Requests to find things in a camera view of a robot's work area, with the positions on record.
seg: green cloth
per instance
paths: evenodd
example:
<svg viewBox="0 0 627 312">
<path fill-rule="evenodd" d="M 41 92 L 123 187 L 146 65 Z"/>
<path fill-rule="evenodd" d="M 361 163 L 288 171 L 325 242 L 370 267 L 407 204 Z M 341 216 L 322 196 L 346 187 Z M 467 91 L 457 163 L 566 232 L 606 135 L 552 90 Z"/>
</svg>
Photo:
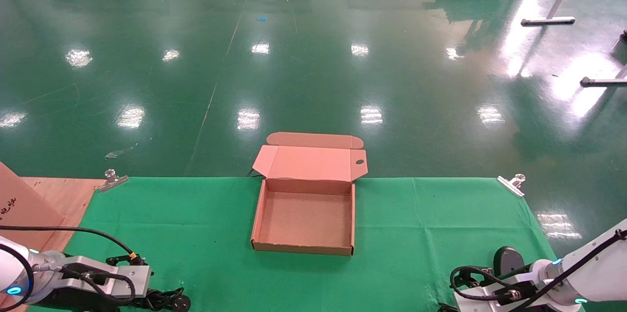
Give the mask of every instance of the green cloth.
<svg viewBox="0 0 627 312">
<path fill-rule="evenodd" d="M 363 178 L 353 257 L 257 252 L 250 234 L 259 178 L 131 178 L 95 193 L 81 223 L 146 258 L 150 287 L 179 286 L 192 312 L 435 312 L 453 303 L 459 265 L 492 265 L 515 247 L 526 263 L 554 259 L 522 198 L 494 178 Z M 69 254 L 124 252 L 76 233 Z"/>
</svg>

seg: black cable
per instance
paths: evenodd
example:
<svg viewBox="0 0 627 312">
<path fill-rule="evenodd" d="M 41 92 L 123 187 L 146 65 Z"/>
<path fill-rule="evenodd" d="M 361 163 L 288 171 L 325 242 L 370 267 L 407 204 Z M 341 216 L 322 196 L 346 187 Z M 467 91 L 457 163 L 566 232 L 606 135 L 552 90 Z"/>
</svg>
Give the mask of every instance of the black cable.
<svg viewBox="0 0 627 312">
<path fill-rule="evenodd" d="M 88 232 L 90 234 L 95 234 L 98 236 L 102 236 L 103 238 L 109 239 L 116 243 L 116 245 L 120 246 L 128 252 L 128 254 L 133 258 L 136 256 L 135 252 L 132 249 L 128 248 L 127 245 L 122 243 L 117 238 L 114 238 L 110 234 L 107 234 L 102 231 L 87 229 L 85 227 L 68 227 L 68 226 L 13 226 L 13 225 L 0 225 L 0 230 L 14 230 L 14 231 L 77 231 L 77 232 Z"/>
<path fill-rule="evenodd" d="M 0 249 L 4 250 L 4 252 L 7 252 L 8 254 L 11 254 L 15 259 L 20 261 L 20 263 L 22 263 L 22 266 L 24 267 L 24 270 L 26 270 L 26 276 L 28 277 L 28 287 L 26 288 L 26 293 L 24 294 L 24 296 L 22 296 L 22 299 L 20 299 L 20 301 L 14 303 L 13 305 L 9 307 L 0 308 L 0 312 L 7 312 L 21 305 L 24 305 L 27 299 L 31 297 L 31 294 L 33 293 L 33 284 L 34 284 L 35 278 L 33 275 L 33 268 L 28 263 L 26 258 L 22 256 L 22 254 L 20 254 L 18 251 L 12 249 L 11 247 L 7 245 L 3 245 L 2 243 L 0 243 Z"/>
<path fill-rule="evenodd" d="M 260 176 L 263 176 L 262 174 L 254 174 L 253 176 L 251 176 L 253 174 L 253 171 L 255 171 L 255 169 L 250 169 L 250 171 L 248 172 L 246 177 L 260 177 Z"/>
<path fill-rule="evenodd" d="M 113 303 L 116 306 L 129 305 L 135 299 L 135 285 L 133 284 L 133 281 L 129 277 L 127 277 L 127 276 L 123 276 L 123 275 L 119 275 L 119 274 L 112 274 L 112 273 L 109 273 L 109 272 L 100 272 L 100 271 L 98 271 L 98 272 L 79 273 L 79 272 L 76 272 L 74 270 L 68 269 L 66 267 L 61 268 L 60 271 L 63 274 L 67 274 L 68 276 L 70 276 L 70 278 L 75 278 L 75 279 L 79 279 L 81 281 L 86 282 L 87 285 L 91 286 L 92 288 L 94 288 L 94 290 L 96 290 L 96 293 L 98 293 L 98 295 L 102 296 L 104 299 L 106 299 L 107 301 Z M 110 295 L 106 294 L 100 288 L 100 286 L 98 286 L 96 283 L 94 283 L 94 280 L 92 278 L 92 277 L 100 277 L 100 276 L 104 277 L 104 278 L 121 280 L 121 281 L 127 283 L 128 284 L 128 288 L 130 289 L 130 298 L 114 298 L 113 296 L 110 296 Z"/>
<path fill-rule="evenodd" d="M 584 256 L 584 258 L 578 260 L 577 263 L 575 263 L 573 266 L 571 266 L 569 269 L 567 269 L 562 274 L 559 274 L 557 276 L 557 278 L 553 279 L 553 281 L 548 283 L 544 288 L 542 288 L 540 291 L 536 292 L 536 294 L 531 296 L 529 299 L 527 299 L 527 301 L 525 301 L 524 303 L 520 304 L 519 306 L 516 306 L 513 310 L 510 310 L 510 312 L 521 312 L 525 308 L 529 307 L 529 305 L 531 305 L 531 303 L 536 302 L 537 299 L 539 299 L 542 296 L 544 296 L 544 294 L 546 294 L 551 289 L 553 289 L 553 287 L 555 287 L 559 283 L 562 283 L 562 281 L 564 281 L 564 279 L 568 278 L 577 269 L 581 268 L 585 263 L 588 263 L 588 261 L 590 261 L 596 255 L 600 254 L 603 250 L 608 248 L 613 243 L 616 243 L 616 242 L 621 241 L 621 240 L 625 240 L 625 238 L 627 238 L 627 231 L 623 232 L 620 229 L 616 230 L 616 233 L 614 234 L 614 236 L 612 236 L 611 238 L 605 240 L 603 243 L 598 245 L 595 249 L 591 250 L 588 254 L 586 254 L 586 256 Z"/>
<path fill-rule="evenodd" d="M 451 305 L 447 305 L 446 303 L 437 303 L 439 305 L 439 309 L 437 312 L 459 312 L 459 310 Z"/>
<path fill-rule="evenodd" d="M 497 301 L 498 299 L 502 298 L 503 296 L 500 295 L 490 295 L 490 296 L 475 296 L 475 295 L 470 295 L 470 294 L 464 294 L 463 292 L 461 292 L 459 290 L 459 288 L 457 287 L 457 285 L 455 285 L 455 273 L 461 271 L 461 270 L 469 270 L 475 274 L 481 274 L 486 280 L 488 281 L 492 281 L 494 283 L 499 283 L 500 285 L 510 289 L 510 290 L 520 290 L 520 288 L 514 286 L 514 285 L 509 285 L 508 283 L 502 281 L 501 279 L 493 276 L 492 274 L 488 273 L 488 272 L 484 272 L 483 270 L 477 268 L 477 267 L 473 267 L 472 265 L 463 265 L 461 267 L 457 267 L 455 269 L 453 269 L 453 271 L 451 272 L 451 276 L 450 276 L 450 281 L 451 281 L 451 288 L 457 292 L 458 295 L 460 295 L 461 297 L 465 298 L 465 299 L 472 299 L 472 300 L 476 300 L 476 301 Z"/>
<path fill-rule="evenodd" d="M 182 295 L 183 288 L 164 292 L 148 289 L 146 297 L 135 299 L 135 301 L 133 301 L 133 306 L 151 311 L 160 311 L 164 308 L 171 311 L 174 308 L 174 301 Z"/>
</svg>

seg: green epoxy floor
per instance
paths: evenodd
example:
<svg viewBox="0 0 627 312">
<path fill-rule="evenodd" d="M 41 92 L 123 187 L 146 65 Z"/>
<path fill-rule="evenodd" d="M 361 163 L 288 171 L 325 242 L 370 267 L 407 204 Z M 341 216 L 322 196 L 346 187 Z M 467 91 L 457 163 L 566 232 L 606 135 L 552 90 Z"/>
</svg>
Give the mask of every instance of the green epoxy floor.
<svg viewBox="0 0 627 312">
<path fill-rule="evenodd" d="M 627 63 L 626 2 L 0 0 L 0 160 L 245 176 L 269 133 L 353 134 L 368 176 L 524 173 L 566 254 L 627 213 L 627 91 L 578 85 Z"/>
</svg>

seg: cardboard box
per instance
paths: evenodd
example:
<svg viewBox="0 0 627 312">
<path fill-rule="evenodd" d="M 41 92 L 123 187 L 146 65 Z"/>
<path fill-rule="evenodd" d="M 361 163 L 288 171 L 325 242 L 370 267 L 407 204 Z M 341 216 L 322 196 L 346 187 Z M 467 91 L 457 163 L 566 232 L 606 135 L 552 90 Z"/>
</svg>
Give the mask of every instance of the cardboard box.
<svg viewBox="0 0 627 312">
<path fill-rule="evenodd" d="M 0 163 L 0 225 L 59 226 L 63 216 L 6 165 Z M 41 250 L 53 231 L 0 230 L 5 238 Z"/>
<path fill-rule="evenodd" d="M 253 169 L 262 181 L 255 250 L 352 256 L 355 179 L 368 172 L 363 141 L 338 134 L 273 133 Z"/>
</svg>

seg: robotic arm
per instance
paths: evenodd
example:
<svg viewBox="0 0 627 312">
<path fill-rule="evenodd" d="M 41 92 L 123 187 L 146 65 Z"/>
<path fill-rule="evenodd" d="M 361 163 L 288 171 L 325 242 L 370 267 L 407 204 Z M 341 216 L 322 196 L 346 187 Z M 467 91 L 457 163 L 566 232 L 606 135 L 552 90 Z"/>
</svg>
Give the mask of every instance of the robotic arm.
<svg viewBox="0 0 627 312">
<path fill-rule="evenodd" d="M 130 265 L 117 266 L 120 261 Z M 106 262 L 56 250 L 40 253 L 0 236 L 0 292 L 17 301 L 0 312 L 22 304 L 72 312 L 118 312 L 120 306 L 175 312 L 190 309 L 190 299 L 182 294 L 182 288 L 169 292 L 148 289 L 152 269 L 136 254 Z"/>
<path fill-rule="evenodd" d="M 497 278 L 476 267 L 457 268 L 452 288 L 459 312 L 577 312 L 588 301 L 627 300 L 625 258 L 627 220 L 564 258 L 540 259 Z M 486 279 L 466 281 L 470 289 L 459 290 L 459 276 L 453 275 L 464 269 L 466 276 L 479 270 Z"/>
</svg>

